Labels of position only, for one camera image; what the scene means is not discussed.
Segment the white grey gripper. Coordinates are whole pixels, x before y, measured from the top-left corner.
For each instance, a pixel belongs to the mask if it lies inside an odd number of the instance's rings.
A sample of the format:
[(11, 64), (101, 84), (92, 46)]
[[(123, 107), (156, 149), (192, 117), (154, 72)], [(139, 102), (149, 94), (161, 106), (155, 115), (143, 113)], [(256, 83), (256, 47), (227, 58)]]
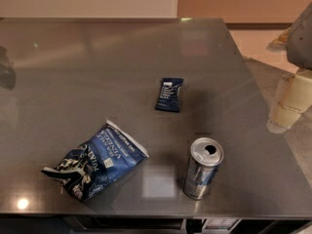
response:
[(270, 47), (285, 50), (288, 62), (300, 67), (282, 76), (270, 108), (266, 128), (282, 134), (312, 105), (312, 2)]

